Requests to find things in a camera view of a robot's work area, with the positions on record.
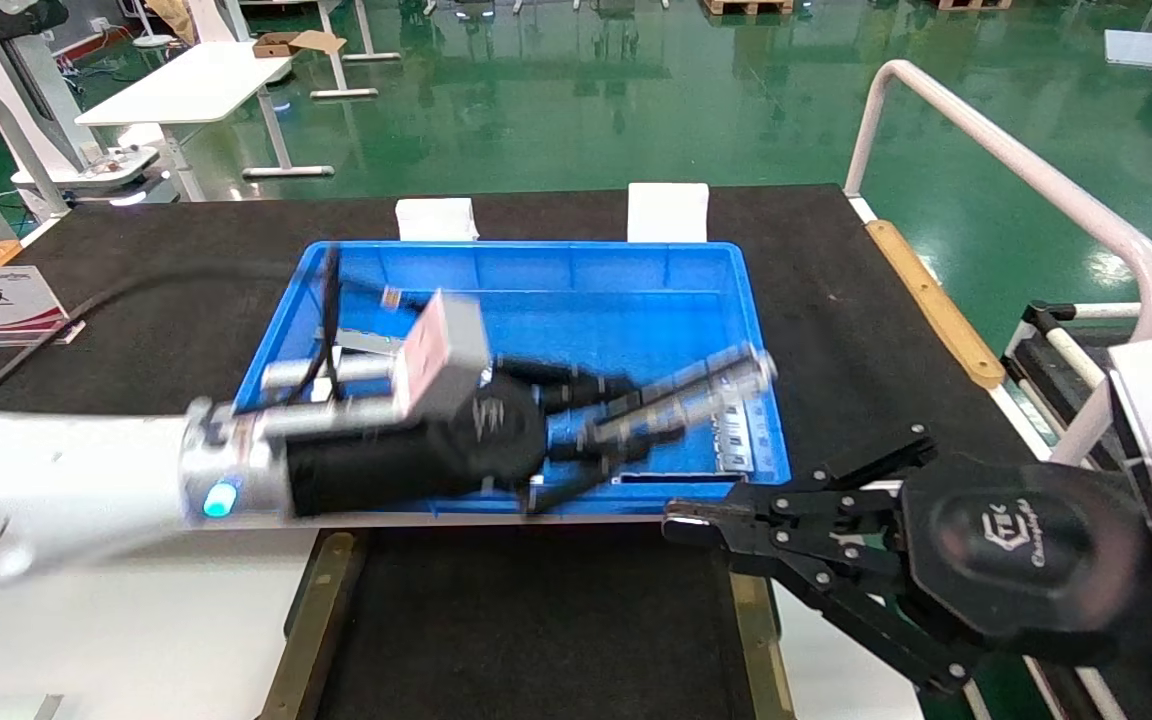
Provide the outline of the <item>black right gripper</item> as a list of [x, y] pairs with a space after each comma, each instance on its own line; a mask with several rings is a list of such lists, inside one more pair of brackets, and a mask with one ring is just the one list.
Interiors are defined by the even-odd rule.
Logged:
[[[1132, 482], [935, 456], [927, 427], [899, 429], [794, 480], [675, 498], [664, 537], [776, 582], [925, 694], [969, 683], [983, 653], [968, 637], [990, 653], [1094, 667], [1129, 715], [1152, 719], [1152, 529]], [[960, 632], [896, 609], [908, 579], [895, 553], [831, 535], [895, 529], [897, 495], [915, 594]]]

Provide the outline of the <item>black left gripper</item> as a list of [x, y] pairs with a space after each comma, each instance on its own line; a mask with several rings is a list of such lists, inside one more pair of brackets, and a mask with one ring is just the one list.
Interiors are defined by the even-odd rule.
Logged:
[[652, 430], [594, 441], [590, 433], [550, 446], [544, 414], [602, 407], [631, 414], [677, 389], [675, 382], [641, 384], [626, 374], [600, 374], [579, 364], [497, 357], [494, 379], [477, 388], [447, 419], [410, 427], [366, 430], [287, 444], [291, 514], [314, 518], [347, 511], [388, 510], [406, 503], [517, 491], [544, 461], [575, 464], [570, 479], [550, 488], [522, 488], [526, 516], [556, 511], [602, 487], [626, 464], [684, 438], [684, 429]]

